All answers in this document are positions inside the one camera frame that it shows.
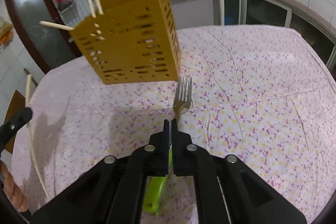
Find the person left hand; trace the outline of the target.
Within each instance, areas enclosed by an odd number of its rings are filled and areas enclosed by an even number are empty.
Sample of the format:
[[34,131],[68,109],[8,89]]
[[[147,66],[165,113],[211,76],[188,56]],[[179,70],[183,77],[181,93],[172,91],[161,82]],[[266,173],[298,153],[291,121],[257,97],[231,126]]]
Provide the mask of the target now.
[[15,183],[12,174],[7,169],[7,166],[1,161],[1,174],[4,178],[3,190],[10,200],[11,204],[17,211],[24,213],[28,211],[28,201],[22,193],[19,186]]

